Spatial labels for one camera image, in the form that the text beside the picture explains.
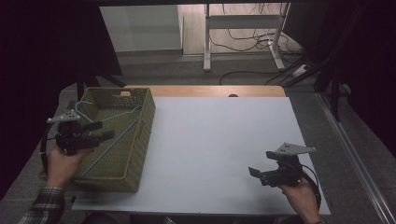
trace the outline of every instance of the wooden floor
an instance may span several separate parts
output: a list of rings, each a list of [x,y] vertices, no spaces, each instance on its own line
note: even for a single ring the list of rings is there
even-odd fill
[[[210,5],[210,15],[270,15],[279,14],[280,3],[266,4],[212,4]],[[179,12],[183,15],[183,53],[185,55],[203,54],[205,43],[205,5],[182,5],[178,7]],[[253,36],[271,34],[272,29],[232,29],[232,30],[210,30],[212,40],[210,51],[212,53],[236,53],[236,52],[261,52],[268,51],[267,43],[257,44],[257,38]],[[272,35],[263,36],[262,39],[271,38]],[[299,50],[301,46],[294,40],[285,35],[279,39],[279,47],[282,50]]]

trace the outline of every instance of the gray floor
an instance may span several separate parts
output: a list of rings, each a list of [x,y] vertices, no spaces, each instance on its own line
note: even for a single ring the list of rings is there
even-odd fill
[[[119,59],[123,72],[120,79],[127,84],[219,85],[220,77],[227,72],[276,70],[268,53],[214,55],[210,73],[203,71],[202,57],[186,57],[177,51],[138,54],[125,52],[119,54]],[[274,76],[241,72],[225,77],[221,84],[263,85]],[[271,83],[276,83],[285,76]],[[291,100],[305,143],[318,149],[311,158],[332,212],[328,217],[329,223],[382,223],[313,92],[312,84],[315,79],[308,78],[285,91]],[[102,79],[100,82],[103,86],[112,86]],[[63,90],[57,114],[63,113],[69,102],[76,100],[76,95],[75,86]],[[395,211],[396,174],[392,171],[396,160],[355,114],[348,105],[347,98],[340,99],[340,117],[364,165],[388,201],[389,208]],[[44,184],[38,177],[40,171],[41,161],[36,150],[6,197],[0,202],[1,223],[17,223],[21,215],[28,210]],[[66,193],[64,223],[79,223],[85,216],[83,212],[70,210],[71,200],[75,195],[75,192]],[[111,215],[120,223],[129,223],[127,214]]]

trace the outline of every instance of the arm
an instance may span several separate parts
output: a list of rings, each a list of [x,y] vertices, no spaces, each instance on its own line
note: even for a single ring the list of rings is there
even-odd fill
[[[318,212],[317,200],[309,182],[304,178],[297,187],[279,186],[286,195],[291,207],[305,224],[326,223]]]
[[[64,211],[64,188],[73,178],[82,160],[92,151],[93,149],[83,149],[74,156],[65,156],[59,147],[55,147],[49,152],[46,187],[39,191],[37,199],[20,224],[59,221]]]

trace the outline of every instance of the table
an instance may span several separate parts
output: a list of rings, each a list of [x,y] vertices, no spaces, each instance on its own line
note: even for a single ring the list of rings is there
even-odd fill
[[[280,189],[263,187],[248,173],[249,166],[277,168],[275,161],[265,158],[266,150],[283,142],[304,144],[282,89],[275,88],[277,97],[263,97],[273,92],[272,87],[151,88],[157,109],[139,191],[81,192],[72,209],[155,215],[295,214]],[[169,97],[171,89],[176,97]],[[209,90],[216,97],[205,97]],[[168,96],[159,96],[161,91]],[[260,97],[245,97],[254,91]],[[229,92],[240,97],[220,97]],[[313,168],[308,155],[300,160]],[[330,214],[324,198],[320,213]]]

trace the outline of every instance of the plaid sleeve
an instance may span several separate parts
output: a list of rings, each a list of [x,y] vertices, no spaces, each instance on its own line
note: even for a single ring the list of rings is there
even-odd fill
[[[64,190],[43,188],[39,191],[29,212],[22,217],[19,223],[57,223],[63,212]]]

